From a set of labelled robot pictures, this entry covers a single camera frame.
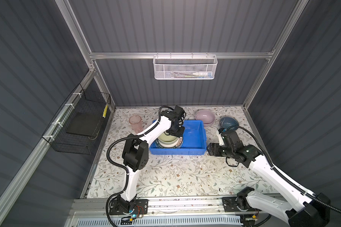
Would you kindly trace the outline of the light green bowl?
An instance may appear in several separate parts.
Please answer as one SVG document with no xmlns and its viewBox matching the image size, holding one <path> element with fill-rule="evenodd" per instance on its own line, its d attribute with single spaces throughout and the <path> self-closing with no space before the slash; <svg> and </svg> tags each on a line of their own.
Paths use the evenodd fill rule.
<svg viewBox="0 0 341 227">
<path fill-rule="evenodd" d="M 175 141 L 179 140 L 179 137 L 166 134 L 165 132 L 162 133 L 159 137 L 158 140 L 162 143 L 169 144 L 169 143 L 174 143 Z"/>
</svg>

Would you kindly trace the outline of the green rimmed white plate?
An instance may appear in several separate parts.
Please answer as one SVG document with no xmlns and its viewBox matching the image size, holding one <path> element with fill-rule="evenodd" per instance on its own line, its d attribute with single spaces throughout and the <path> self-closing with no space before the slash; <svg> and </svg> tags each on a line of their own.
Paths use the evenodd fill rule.
<svg viewBox="0 0 341 227">
<path fill-rule="evenodd" d="M 180 148 L 183 144 L 183 137 L 179 137 L 173 142 L 162 142 L 156 139 L 154 143 L 157 148 Z"/>
</svg>

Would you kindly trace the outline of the dark blue ceramic bowl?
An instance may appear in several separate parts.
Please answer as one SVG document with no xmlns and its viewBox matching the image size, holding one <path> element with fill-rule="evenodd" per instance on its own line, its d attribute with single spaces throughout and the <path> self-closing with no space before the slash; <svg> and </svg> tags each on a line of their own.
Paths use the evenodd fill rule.
<svg viewBox="0 0 341 227">
<path fill-rule="evenodd" d="M 239 122 L 233 117 L 224 116 L 220 119 L 219 126 L 225 131 L 227 130 L 235 131 L 238 129 Z"/>
</svg>

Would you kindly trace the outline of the pink ceramic bowl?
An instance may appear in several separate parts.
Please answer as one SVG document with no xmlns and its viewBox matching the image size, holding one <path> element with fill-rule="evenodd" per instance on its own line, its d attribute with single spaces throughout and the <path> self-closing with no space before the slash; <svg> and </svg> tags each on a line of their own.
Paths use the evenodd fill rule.
<svg viewBox="0 0 341 227">
<path fill-rule="evenodd" d="M 204 127 L 212 126 L 216 120 L 216 116 L 209 110 L 201 109 L 195 113 L 195 119 L 203 122 Z"/>
</svg>

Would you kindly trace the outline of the pink plastic cup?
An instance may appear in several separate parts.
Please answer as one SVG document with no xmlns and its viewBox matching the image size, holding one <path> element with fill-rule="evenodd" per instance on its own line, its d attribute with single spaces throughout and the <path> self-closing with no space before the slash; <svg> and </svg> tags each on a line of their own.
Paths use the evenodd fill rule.
<svg viewBox="0 0 341 227">
<path fill-rule="evenodd" d="M 135 133 L 143 131 L 142 118 L 140 115 L 133 115 L 129 118 L 129 123 Z"/>
</svg>

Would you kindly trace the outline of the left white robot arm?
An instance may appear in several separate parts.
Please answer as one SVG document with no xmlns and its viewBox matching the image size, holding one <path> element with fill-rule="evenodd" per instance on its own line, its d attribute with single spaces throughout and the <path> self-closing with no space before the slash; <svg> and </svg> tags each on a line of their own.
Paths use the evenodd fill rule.
<svg viewBox="0 0 341 227">
<path fill-rule="evenodd" d="M 136 184 L 140 170 L 148 163 L 150 145 L 162 133 L 176 138 L 182 137 L 185 131 L 183 126 L 185 116 L 185 111 L 179 106 L 170 111 L 162 111 L 158 120 L 154 121 L 147 129 L 137 135 L 131 134 L 127 137 L 122 155 L 127 173 L 124 191 L 119 197 L 121 200 L 126 203 L 135 200 Z"/>
</svg>

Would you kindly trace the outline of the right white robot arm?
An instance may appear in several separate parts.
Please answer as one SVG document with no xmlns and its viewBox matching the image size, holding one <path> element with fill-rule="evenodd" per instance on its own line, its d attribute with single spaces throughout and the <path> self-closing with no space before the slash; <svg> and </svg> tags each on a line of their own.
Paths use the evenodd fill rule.
<svg viewBox="0 0 341 227">
<path fill-rule="evenodd" d="M 278 200 L 258 193 L 252 187 L 245 187 L 237 193 L 234 204 L 241 211 L 258 209 L 283 220 L 291 227 L 325 227 L 330 222 L 331 201 L 324 194 L 315 194 L 284 174 L 267 161 L 254 145 L 244 146 L 238 142 L 231 146 L 210 143 L 209 155 L 234 159 L 257 173 L 284 198 Z"/>
</svg>

